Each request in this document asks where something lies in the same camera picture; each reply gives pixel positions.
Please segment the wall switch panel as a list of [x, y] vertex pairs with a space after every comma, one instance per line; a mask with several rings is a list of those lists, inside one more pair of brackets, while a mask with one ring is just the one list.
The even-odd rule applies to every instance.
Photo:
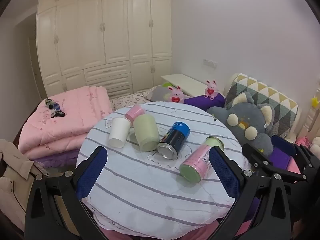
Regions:
[[208, 60], [208, 59], [204, 59], [204, 60], [203, 60], [203, 65], [204, 65], [204, 66], [207, 66], [207, 67], [214, 68], [214, 69], [217, 68], [217, 63], [214, 62], [214, 61], [212, 61], [212, 60]]

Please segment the striped white tablecloth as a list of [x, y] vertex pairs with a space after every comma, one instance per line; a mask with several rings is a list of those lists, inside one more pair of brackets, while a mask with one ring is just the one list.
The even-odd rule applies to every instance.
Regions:
[[78, 156], [83, 161], [96, 147], [107, 149], [107, 163], [88, 197], [97, 222], [103, 228], [127, 234], [172, 239], [223, 217], [234, 200], [227, 195], [216, 173], [209, 170], [201, 182], [191, 184], [178, 168], [207, 137], [215, 136], [222, 140], [228, 158], [247, 169], [248, 161], [236, 138], [221, 122], [194, 106], [149, 102], [143, 108], [154, 117], [160, 135], [180, 121], [189, 126], [189, 137], [179, 158], [170, 161], [155, 151], [142, 152], [133, 133], [123, 148], [109, 145], [111, 122], [124, 116], [126, 108], [97, 123]]

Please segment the pink green clear canister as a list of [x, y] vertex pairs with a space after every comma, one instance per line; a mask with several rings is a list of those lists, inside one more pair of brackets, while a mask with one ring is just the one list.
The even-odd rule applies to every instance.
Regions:
[[209, 169], [209, 152], [218, 146], [224, 150], [225, 146], [218, 137], [210, 136], [180, 165], [180, 174], [190, 183], [199, 183]]

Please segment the grey green pillow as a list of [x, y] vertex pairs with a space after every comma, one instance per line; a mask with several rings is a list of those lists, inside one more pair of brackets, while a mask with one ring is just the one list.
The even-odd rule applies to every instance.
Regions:
[[168, 101], [171, 90], [168, 88], [169, 86], [175, 88], [171, 83], [167, 82], [162, 85], [156, 86], [151, 89], [146, 95], [146, 100], [148, 101]]

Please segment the white bedside shelf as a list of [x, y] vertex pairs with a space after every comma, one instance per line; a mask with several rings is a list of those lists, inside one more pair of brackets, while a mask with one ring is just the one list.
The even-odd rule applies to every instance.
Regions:
[[161, 78], [175, 87], [179, 86], [183, 93], [190, 97], [204, 95], [204, 90], [207, 88], [206, 84], [183, 74], [162, 75]]

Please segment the pink bunny toy left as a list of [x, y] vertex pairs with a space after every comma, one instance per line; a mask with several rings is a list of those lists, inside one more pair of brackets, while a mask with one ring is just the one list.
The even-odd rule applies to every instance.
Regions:
[[170, 90], [170, 95], [168, 99], [169, 102], [184, 103], [184, 94], [180, 86], [177, 86], [177, 87], [168, 86], [168, 89]]

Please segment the pink ribbed cup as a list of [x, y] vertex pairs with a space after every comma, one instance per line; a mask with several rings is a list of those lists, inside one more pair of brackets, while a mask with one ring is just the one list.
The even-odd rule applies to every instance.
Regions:
[[134, 120], [140, 116], [145, 114], [144, 109], [141, 107], [141, 105], [136, 104], [132, 106], [126, 113], [125, 113], [125, 118], [130, 120], [131, 123], [134, 122]]

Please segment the purple pillow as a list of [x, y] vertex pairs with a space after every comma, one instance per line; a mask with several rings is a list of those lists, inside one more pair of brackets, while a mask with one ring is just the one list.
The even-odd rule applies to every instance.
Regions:
[[184, 104], [197, 107], [203, 111], [207, 111], [210, 107], [214, 106], [224, 107], [225, 98], [220, 93], [218, 93], [213, 100], [211, 100], [210, 97], [205, 98], [204, 95], [201, 95], [185, 99]]

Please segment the pink blanket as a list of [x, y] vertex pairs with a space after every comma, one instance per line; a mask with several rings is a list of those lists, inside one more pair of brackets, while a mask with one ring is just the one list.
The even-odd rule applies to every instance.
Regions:
[[312, 239], [315, 236], [308, 200], [313, 197], [315, 175], [319, 161], [303, 145], [291, 144], [272, 137], [274, 151], [269, 158], [255, 147], [244, 144], [242, 152], [256, 167], [253, 178], [259, 184], [249, 208], [250, 214], [242, 223], [236, 238], [285, 239], [292, 230], [293, 239]]

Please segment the grey plush toy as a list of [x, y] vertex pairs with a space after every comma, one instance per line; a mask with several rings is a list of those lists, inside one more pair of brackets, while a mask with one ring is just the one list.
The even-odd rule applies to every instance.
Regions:
[[269, 135], [274, 122], [272, 105], [256, 105], [249, 92], [242, 92], [226, 108], [213, 106], [207, 112], [223, 123], [241, 146], [249, 144], [266, 157], [273, 152]]

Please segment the cream wardrobe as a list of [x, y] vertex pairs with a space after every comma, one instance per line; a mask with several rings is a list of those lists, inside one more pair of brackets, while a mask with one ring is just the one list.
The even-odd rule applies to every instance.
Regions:
[[111, 98], [171, 73], [171, 0], [39, 0], [36, 45], [48, 96], [82, 86]]

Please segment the folded pink quilt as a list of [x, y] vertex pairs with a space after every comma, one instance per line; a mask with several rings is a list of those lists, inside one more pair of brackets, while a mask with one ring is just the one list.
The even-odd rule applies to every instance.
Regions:
[[18, 149], [31, 160], [79, 149], [87, 133], [112, 113], [104, 87], [84, 86], [56, 94], [64, 117], [53, 117], [45, 100], [23, 125]]

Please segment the triangle pattern quilted headboard cover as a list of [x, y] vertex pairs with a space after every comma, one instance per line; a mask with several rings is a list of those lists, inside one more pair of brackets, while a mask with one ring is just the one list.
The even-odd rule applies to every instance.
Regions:
[[296, 127], [301, 110], [295, 100], [253, 77], [236, 73], [223, 89], [223, 95], [226, 98], [225, 105], [228, 105], [242, 92], [249, 92], [256, 105], [268, 103], [274, 107], [275, 116], [270, 135], [278, 135], [290, 142], [296, 140]]

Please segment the white paper cup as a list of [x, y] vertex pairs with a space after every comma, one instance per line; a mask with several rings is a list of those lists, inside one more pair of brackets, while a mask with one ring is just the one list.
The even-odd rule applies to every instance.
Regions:
[[123, 148], [131, 128], [131, 122], [125, 117], [112, 120], [108, 144], [114, 148]]

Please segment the green plastic cup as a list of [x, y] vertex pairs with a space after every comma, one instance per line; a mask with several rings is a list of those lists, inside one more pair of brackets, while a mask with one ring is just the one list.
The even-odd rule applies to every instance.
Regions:
[[133, 122], [135, 136], [142, 152], [154, 151], [159, 143], [159, 131], [152, 115], [142, 114]]

